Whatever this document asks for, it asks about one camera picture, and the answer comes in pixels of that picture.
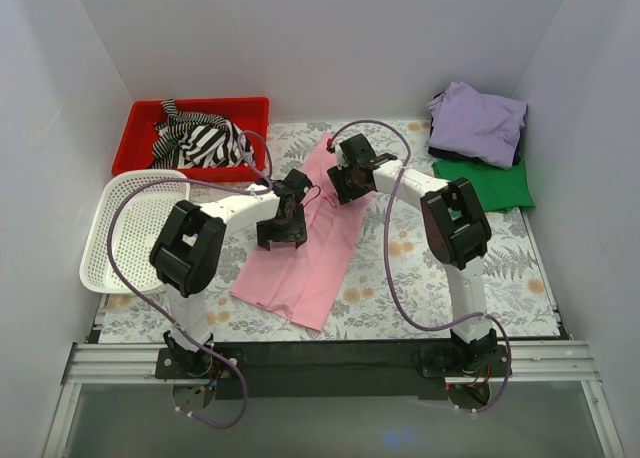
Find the table surface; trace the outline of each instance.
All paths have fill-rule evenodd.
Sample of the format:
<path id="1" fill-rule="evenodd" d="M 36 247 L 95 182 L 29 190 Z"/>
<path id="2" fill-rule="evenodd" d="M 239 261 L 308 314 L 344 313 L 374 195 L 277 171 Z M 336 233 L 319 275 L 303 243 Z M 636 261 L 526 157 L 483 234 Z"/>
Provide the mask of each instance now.
<path id="1" fill-rule="evenodd" d="M 429 123 L 391 121 L 409 140 L 410 166 L 432 174 L 434 158 L 427 154 Z M 299 168 L 324 132 L 341 123 L 288 123 L 269 127 L 268 143 L 274 158 L 275 178 Z M 404 156 L 404 149 L 389 131 L 359 125 L 346 136 L 362 132 L 378 153 Z M 193 187 L 191 199 L 211 201 L 225 196 L 217 190 Z M 240 268 L 255 247 L 255 227 L 226 237 L 216 277 L 207 289 L 208 322 L 215 341 L 304 341 L 353 339 L 405 339 L 447 337 L 448 331 L 420 332 L 406 323 L 391 300 L 382 260 L 382 220 L 388 197 L 377 194 L 369 204 L 355 254 L 322 332 L 292 324 L 229 294 Z M 510 336 L 558 336 L 552 300 L 545 289 L 522 214 L 488 213 L 493 237 L 485 256 L 484 282 L 487 308 Z M 446 275 L 426 244 L 421 215 L 409 205 L 394 205 L 390 229 L 391 266 L 396 288 L 407 312 L 425 325 L 451 319 Z M 166 303 L 162 295 L 157 299 Z M 168 324 L 137 297 L 109 297 L 100 343 L 160 343 Z"/>

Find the purple cloth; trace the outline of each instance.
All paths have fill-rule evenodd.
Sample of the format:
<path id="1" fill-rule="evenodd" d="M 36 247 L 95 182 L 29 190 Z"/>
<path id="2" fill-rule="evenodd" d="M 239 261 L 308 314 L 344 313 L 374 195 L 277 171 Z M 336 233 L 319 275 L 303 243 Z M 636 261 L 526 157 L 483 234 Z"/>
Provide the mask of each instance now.
<path id="1" fill-rule="evenodd" d="M 527 104 L 483 95 L 454 81 L 427 105 L 433 116 L 429 146 L 479 158 L 508 170 L 524 127 Z"/>

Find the red bin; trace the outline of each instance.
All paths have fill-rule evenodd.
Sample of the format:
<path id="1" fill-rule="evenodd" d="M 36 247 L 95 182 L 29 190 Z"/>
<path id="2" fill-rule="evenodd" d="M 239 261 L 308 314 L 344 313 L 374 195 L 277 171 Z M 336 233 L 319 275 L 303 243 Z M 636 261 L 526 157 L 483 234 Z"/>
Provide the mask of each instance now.
<path id="1" fill-rule="evenodd" d="M 151 147 L 158 139 L 154 125 L 167 118 L 161 103 L 162 101 L 138 101 L 131 107 L 127 126 L 111 167 L 114 175 L 125 171 L 143 170 L 151 166 L 153 161 Z M 223 115 L 241 130 L 255 131 L 265 140 L 267 138 L 269 124 L 269 100 L 267 98 L 176 100 L 176 106 L 178 111 L 201 111 Z M 264 145 L 255 136 L 248 135 L 247 138 L 253 145 L 257 168 L 264 170 L 266 160 Z M 245 165 L 223 168 L 181 168 L 178 171 L 194 180 L 208 182 L 255 181 L 259 178 Z"/>

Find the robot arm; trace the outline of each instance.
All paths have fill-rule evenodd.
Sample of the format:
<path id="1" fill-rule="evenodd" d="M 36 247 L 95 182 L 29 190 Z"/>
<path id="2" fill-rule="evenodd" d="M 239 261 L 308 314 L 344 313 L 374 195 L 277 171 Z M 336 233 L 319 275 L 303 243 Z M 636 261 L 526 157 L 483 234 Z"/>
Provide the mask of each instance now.
<path id="1" fill-rule="evenodd" d="M 337 166 L 328 171 L 341 203 L 370 191 L 391 194 L 402 162 L 390 154 L 376 155 L 361 134 L 333 146 Z M 486 312 L 482 280 L 483 256 L 491 228 L 468 180 L 434 178 L 406 169 L 396 197 L 422 213 L 429 248 L 447 274 L 453 319 Z M 466 363 L 475 367 L 497 346 L 489 320 L 476 317 L 452 329 L 452 339 Z"/>
<path id="2" fill-rule="evenodd" d="M 395 156 L 376 155 L 361 134 L 329 144 L 328 150 L 336 155 L 337 166 L 328 175 L 342 204 L 371 191 L 392 192 L 402 169 Z M 306 175 L 292 170 L 266 194 L 231 196 L 202 206 L 176 204 L 153 247 L 151 264 L 160 280 L 171 285 L 167 292 L 172 314 L 200 343 L 211 339 L 204 289 L 215 275 L 225 234 L 256 223 L 259 246 L 268 250 L 272 241 L 300 246 L 306 241 L 301 202 L 311 187 Z M 249 190 L 265 187 L 258 183 Z M 429 247 L 447 274 L 454 319 L 484 313 L 482 257 L 491 230 L 470 182 L 448 182 L 408 169 L 396 196 L 422 213 Z M 450 210 L 460 216 L 452 217 Z M 497 346 L 495 331 L 482 317 L 456 325 L 452 340 L 472 368 Z M 169 348 L 186 352 L 183 361 L 197 352 L 181 333 L 165 334 L 165 341 Z"/>
<path id="3" fill-rule="evenodd" d="M 151 265 L 165 283 L 169 309 L 180 326 L 200 344 L 211 340 L 206 320 L 204 290 L 215 276 L 225 235 L 256 224 L 258 245 L 269 249 L 271 242 L 306 242 L 303 198 L 312 183 L 291 170 L 273 189 L 256 183 L 248 192 L 219 201 L 195 205 L 184 200 L 173 207 L 151 250 Z M 174 359 L 197 373 L 207 358 L 173 327 L 164 335 Z"/>

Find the pink towel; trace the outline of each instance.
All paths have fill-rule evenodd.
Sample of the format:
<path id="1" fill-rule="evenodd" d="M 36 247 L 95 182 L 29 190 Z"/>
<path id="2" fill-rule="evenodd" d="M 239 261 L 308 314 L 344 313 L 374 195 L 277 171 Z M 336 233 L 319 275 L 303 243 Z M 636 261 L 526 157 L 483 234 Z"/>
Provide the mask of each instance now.
<path id="1" fill-rule="evenodd" d="M 335 155 L 326 150 L 327 137 L 300 168 L 321 188 L 304 210 L 307 242 L 297 250 L 256 247 L 231 288 L 236 298 L 314 330 L 322 330 L 329 318 L 371 199 L 368 194 L 340 205 L 327 176 L 336 164 Z"/>

